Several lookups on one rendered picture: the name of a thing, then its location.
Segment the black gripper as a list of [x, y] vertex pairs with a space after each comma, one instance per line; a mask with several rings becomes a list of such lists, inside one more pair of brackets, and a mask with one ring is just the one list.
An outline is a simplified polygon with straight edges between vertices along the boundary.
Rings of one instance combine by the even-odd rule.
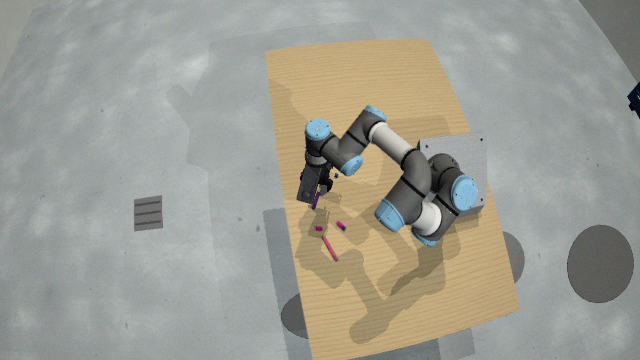
[[[312, 164], [311, 162], [308, 161], [307, 157], [306, 157], [306, 151], [305, 151], [305, 161], [307, 162], [307, 164], [313, 168], [322, 168], [322, 172], [321, 172], [321, 176], [320, 176], [320, 180], [319, 180], [319, 188], [320, 190], [320, 195], [319, 196], [324, 196], [327, 192], [329, 192], [332, 188], [333, 185], [333, 181], [332, 179], [329, 179], [329, 173], [330, 170], [333, 169], [333, 165], [331, 165], [328, 161], [326, 161], [323, 164], [320, 165], [316, 165], [316, 164]], [[332, 167], [332, 168], [331, 168]]]

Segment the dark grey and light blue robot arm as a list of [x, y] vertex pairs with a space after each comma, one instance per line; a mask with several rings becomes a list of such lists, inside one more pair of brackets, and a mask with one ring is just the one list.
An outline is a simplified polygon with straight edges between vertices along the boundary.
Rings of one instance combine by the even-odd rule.
[[[367, 105], [340, 139], [330, 132], [327, 121], [312, 119], [305, 127], [306, 157], [316, 165], [328, 161], [349, 177], [361, 167], [363, 158], [360, 155], [368, 144], [378, 146], [400, 165], [404, 173], [381, 200], [375, 217], [392, 232], [411, 224], [411, 232], [419, 241], [434, 246], [460, 212], [474, 205], [477, 186], [460, 171], [453, 157], [440, 153], [427, 161], [419, 149], [392, 131], [386, 120], [382, 112]], [[322, 169], [313, 168], [306, 162], [298, 201], [314, 202]], [[436, 196], [432, 203], [424, 203], [429, 191]]]

